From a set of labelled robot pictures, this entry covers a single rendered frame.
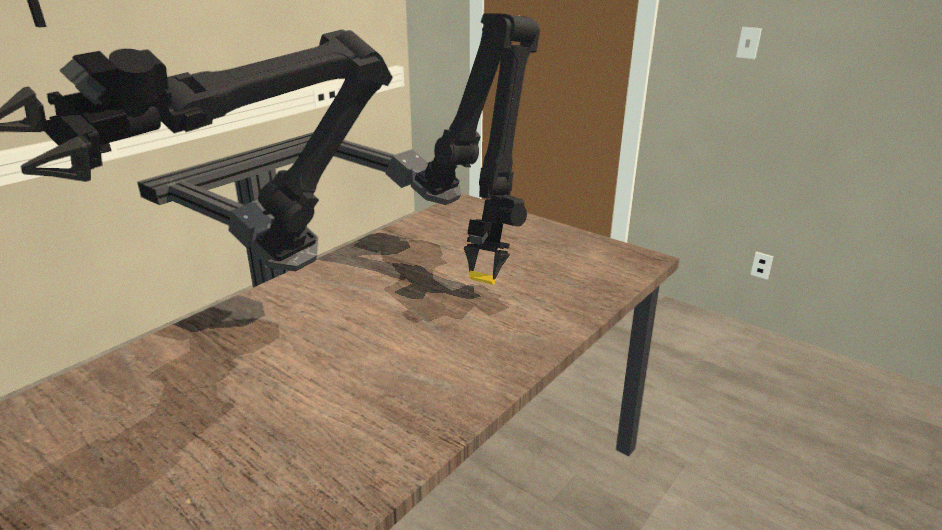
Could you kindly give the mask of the yellow block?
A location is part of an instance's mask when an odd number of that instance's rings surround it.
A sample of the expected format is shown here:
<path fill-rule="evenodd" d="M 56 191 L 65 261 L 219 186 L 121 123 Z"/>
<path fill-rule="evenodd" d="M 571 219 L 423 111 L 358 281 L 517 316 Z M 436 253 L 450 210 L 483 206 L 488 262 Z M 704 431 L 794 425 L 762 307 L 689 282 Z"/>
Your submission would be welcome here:
<path fill-rule="evenodd" d="M 495 284 L 496 279 L 493 279 L 493 275 L 488 275 L 484 273 L 479 273 L 475 271 L 470 271 L 469 277 L 474 281 L 479 281 L 488 284 Z"/>

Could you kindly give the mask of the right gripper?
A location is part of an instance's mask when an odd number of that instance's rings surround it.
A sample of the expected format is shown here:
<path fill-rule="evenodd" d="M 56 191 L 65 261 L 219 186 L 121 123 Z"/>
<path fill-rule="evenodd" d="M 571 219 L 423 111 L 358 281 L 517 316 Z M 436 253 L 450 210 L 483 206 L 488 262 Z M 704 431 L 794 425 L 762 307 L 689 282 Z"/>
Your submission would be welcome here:
<path fill-rule="evenodd" d="M 36 93 L 29 86 L 23 87 L 0 108 L 0 119 L 21 107 L 25 108 L 26 117 L 19 121 L 0 123 L 0 132 L 44 131 L 58 145 L 22 164 L 24 175 L 90 181 L 91 169 L 103 165 L 101 145 L 127 138 L 129 129 L 128 133 L 100 140 L 98 131 L 58 91 L 47 93 L 47 98 L 48 103 L 55 106 L 56 112 L 56 116 L 49 117 L 50 120 L 46 120 L 44 106 Z M 37 168 L 68 156 L 71 158 L 71 168 Z"/>

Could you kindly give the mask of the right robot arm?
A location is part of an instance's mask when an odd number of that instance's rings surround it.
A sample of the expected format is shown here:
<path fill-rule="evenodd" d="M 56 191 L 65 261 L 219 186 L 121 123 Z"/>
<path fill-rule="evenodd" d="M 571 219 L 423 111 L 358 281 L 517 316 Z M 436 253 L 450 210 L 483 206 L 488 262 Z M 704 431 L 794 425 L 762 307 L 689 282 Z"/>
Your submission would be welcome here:
<path fill-rule="evenodd" d="M 169 77 L 150 50 L 118 49 L 109 59 L 101 51 L 78 54 L 60 72 L 80 92 L 63 97 L 103 140 L 128 129 L 127 138 L 155 131 L 161 122 L 174 134 L 189 132 L 237 108 L 345 79 L 295 163 L 258 195 L 263 214 L 274 219 L 256 242 L 282 261 L 315 244 L 307 225 L 319 201 L 319 179 L 367 102 L 393 79 L 382 56 L 351 30 L 322 34 L 321 44 L 232 69 Z"/>

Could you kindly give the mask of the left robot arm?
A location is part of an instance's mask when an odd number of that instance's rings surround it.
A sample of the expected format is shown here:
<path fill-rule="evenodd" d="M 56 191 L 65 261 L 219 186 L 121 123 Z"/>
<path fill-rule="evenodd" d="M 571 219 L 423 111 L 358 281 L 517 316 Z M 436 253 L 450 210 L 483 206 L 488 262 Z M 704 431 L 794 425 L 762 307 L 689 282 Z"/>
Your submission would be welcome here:
<path fill-rule="evenodd" d="M 533 18 L 508 15 L 483 14 L 479 49 L 457 114 L 436 141 L 433 161 L 415 176 L 438 195 L 458 186 L 460 180 L 453 173 L 457 165 L 471 167 L 477 161 L 481 136 L 476 130 L 500 63 L 490 139 L 479 178 L 479 197 L 487 198 L 482 218 L 488 221 L 470 220 L 468 227 L 469 241 L 478 245 L 500 243 L 503 224 L 519 227 L 527 218 L 524 200 L 511 196 L 512 151 L 526 63 L 529 52 L 537 52 L 540 27 Z"/>

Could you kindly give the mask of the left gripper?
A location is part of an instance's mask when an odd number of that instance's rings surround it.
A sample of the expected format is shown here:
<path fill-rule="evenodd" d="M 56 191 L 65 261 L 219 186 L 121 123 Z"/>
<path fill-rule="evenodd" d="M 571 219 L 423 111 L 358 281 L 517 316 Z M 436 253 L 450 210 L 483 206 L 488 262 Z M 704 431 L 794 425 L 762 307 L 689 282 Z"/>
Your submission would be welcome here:
<path fill-rule="evenodd" d="M 500 243 L 503 243 L 503 244 L 500 244 Z M 496 277 L 497 277 L 497 275 L 498 275 L 498 273 L 499 273 L 501 267 L 503 266 L 503 264 L 505 263 L 505 261 L 506 261 L 506 260 L 508 259 L 508 257 L 510 256 L 510 253 L 508 253 L 508 251 L 497 250 L 498 248 L 500 248 L 500 249 L 504 249 L 504 248 L 509 249 L 510 244 L 509 244 L 509 243 L 504 243 L 504 242 L 500 242 L 500 243 L 495 243 L 495 242 L 490 242 L 490 241 L 484 241 L 483 244 L 479 244 L 479 245 L 478 245 L 478 244 L 467 244 L 467 246 L 464 246 L 464 251 L 465 251 L 465 254 L 466 254 L 466 257 L 467 257 L 467 261 L 468 261 L 468 265 L 469 265 L 469 273 L 470 273 L 470 271 L 474 271 L 475 264 L 476 264 L 476 260 L 477 260 L 478 253 L 479 253 L 479 249 L 481 249 L 481 250 L 486 250 L 486 251 L 491 251 L 491 252 L 495 252 L 495 255 L 494 255 L 494 266 L 493 266 L 493 279 L 496 279 Z M 477 246 L 473 246 L 473 245 L 477 245 Z M 504 246 L 504 245 L 506 245 L 506 246 Z M 503 246 L 504 246 L 504 247 L 503 247 Z M 468 248 L 468 247 L 469 247 L 469 248 Z M 474 252 L 472 252 L 472 251 L 474 251 Z M 503 252 L 499 252 L 499 251 L 503 251 Z M 472 260 L 471 260 L 471 252 L 472 252 Z M 503 258 L 501 259 L 501 257 L 503 257 Z M 500 262 L 500 264 L 499 264 L 499 262 Z M 498 266 L 498 265 L 499 265 L 499 266 Z M 497 266 L 498 266 L 498 267 L 497 267 Z"/>

